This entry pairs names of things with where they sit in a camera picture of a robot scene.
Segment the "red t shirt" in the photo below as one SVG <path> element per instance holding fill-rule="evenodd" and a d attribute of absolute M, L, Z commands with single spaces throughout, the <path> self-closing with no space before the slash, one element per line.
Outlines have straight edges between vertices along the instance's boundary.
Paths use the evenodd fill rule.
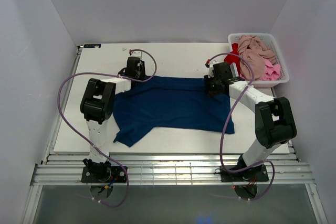
<path fill-rule="evenodd" d="M 238 43 L 232 44 L 232 51 L 229 55 L 227 55 L 224 59 L 225 62 L 231 64 L 235 64 L 237 68 L 238 75 L 240 75 L 240 59 L 237 57 L 239 55 L 238 53 Z"/>

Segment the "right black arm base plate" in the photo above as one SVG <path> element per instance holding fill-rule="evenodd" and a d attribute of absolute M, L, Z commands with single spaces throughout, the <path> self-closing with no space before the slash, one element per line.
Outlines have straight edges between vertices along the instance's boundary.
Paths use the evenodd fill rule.
<path fill-rule="evenodd" d="M 240 173 L 228 173 L 219 168 L 221 182 L 267 182 L 269 181 L 265 165 L 250 168 Z"/>

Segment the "dark blue t shirt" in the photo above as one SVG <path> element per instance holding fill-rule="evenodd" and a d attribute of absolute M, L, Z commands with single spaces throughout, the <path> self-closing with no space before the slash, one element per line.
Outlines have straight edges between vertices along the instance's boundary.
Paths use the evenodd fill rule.
<path fill-rule="evenodd" d="M 114 141 L 131 147 L 155 127 L 234 134 L 230 109 L 227 95 L 206 94 L 202 78 L 155 76 L 115 96 Z"/>

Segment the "bright pink t shirt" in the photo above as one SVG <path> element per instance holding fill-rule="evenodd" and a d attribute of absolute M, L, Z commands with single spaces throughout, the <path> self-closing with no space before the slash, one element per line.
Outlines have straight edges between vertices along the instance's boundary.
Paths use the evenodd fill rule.
<path fill-rule="evenodd" d="M 281 65 L 273 65 L 268 59 L 264 59 L 265 67 L 264 72 L 258 79 L 260 81 L 276 81 L 281 76 Z"/>

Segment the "blue white label sticker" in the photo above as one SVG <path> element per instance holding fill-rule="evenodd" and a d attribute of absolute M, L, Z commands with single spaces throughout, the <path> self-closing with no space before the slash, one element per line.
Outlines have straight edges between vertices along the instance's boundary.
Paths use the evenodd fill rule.
<path fill-rule="evenodd" d="M 84 44 L 84 48 L 101 48 L 101 44 Z"/>

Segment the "white perforated plastic basket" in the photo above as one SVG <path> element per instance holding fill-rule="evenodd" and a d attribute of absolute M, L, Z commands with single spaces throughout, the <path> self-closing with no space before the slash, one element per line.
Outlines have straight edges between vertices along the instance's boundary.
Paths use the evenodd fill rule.
<path fill-rule="evenodd" d="M 286 83 L 289 81 L 289 74 L 287 71 L 287 67 L 285 65 L 283 56 L 278 48 L 278 45 L 275 41 L 275 38 L 271 34 L 265 33 L 237 33 L 237 34 L 230 34 L 228 36 L 228 43 L 230 44 L 230 51 L 232 51 L 232 44 L 238 43 L 240 37 L 242 35 L 256 35 L 258 36 L 262 42 L 265 43 L 267 47 L 269 47 L 275 54 L 276 54 L 276 64 L 281 65 L 281 76 L 276 81 L 260 81 L 255 80 L 253 82 L 254 87 L 256 88 L 272 88 L 280 83 Z"/>

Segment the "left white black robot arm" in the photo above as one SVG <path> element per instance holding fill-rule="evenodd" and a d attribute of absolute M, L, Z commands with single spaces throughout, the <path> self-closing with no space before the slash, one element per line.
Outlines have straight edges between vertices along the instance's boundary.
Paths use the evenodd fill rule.
<path fill-rule="evenodd" d="M 105 182 L 111 177 L 111 168 L 105 165 L 109 151 L 107 148 L 107 126 L 114 106 L 114 98 L 119 93 L 131 90 L 134 80 L 145 79 L 145 65 L 142 52 L 131 51 L 127 66 L 118 73 L 118 77 L 111 79 L 95 79 L 88 81 L 81 104 L 80 111 L 84 115 L 88 130 L 90 146 L 89 157 L 83 162 L 86 167 L 93 169 L 94 177 Z"/>

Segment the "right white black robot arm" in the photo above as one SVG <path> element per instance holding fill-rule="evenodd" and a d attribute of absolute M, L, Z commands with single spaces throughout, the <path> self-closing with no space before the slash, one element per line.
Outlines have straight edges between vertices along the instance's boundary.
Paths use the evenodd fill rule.
<path fill-rule="evenodd" d="M 266 95 L 243 78 L 233 76 L 229 63 L 208 60 L 204 76 L 206 92 L 209 95 L 225 94 L 235 99 L 222 130 L 219 156 L 222 169 L 229 174 L 238 174 L 242 180 L 250 180 L 256 175 L 267 157 L 280 145 L 286 144 L 297 135 L 290 102 L 285 97 L 275 98 Z M 234 168 L 226 168 L 223 163 L 223 142 L 228 122 L 238 103 L 249 108 L 255 115 L 256 139 L 250 148 L 241 155 Z"/>

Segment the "aluminium frame rails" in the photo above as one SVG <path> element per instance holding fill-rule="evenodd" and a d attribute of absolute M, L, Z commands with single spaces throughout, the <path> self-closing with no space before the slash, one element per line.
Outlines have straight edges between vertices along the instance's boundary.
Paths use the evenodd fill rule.
<path fill-rule="evenodd" d="M 81 155 L 50 155 L 36 165 L 32 185 L 79 185 L 84 164 Z M 219 158 L 215 155 L 116 155 L 128 168 L 131 186 L 219 185 Z M 267 173 L 275 172 L 274 184 L 313 184 L 308 163 L 296 160 L 294 154 L 271 155 Z"/>

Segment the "beige pink t shirt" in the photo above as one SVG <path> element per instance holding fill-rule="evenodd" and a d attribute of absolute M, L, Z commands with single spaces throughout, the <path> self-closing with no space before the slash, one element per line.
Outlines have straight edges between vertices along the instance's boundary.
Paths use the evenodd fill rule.
<path fill-rule="evenodd" d="M 246 80 L 251 80 L 253 77 L 248 64 L 251 66 L 255 80 L 262 78 L 269 65 L 276 64 L 276 54 L 256 35 L 242 35 L 237 51 L 243 58 L 240 60 L 240 73 Z"/>

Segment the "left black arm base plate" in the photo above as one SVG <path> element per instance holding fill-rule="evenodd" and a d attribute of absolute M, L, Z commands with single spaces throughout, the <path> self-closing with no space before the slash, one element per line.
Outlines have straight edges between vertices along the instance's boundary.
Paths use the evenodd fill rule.
<path fill-rule="evenodd" d="M 125 172 L 119 166 L 105 168 L 103 172 L 84 167 L 81 176 L 82 183 L 126 183 Z"/>

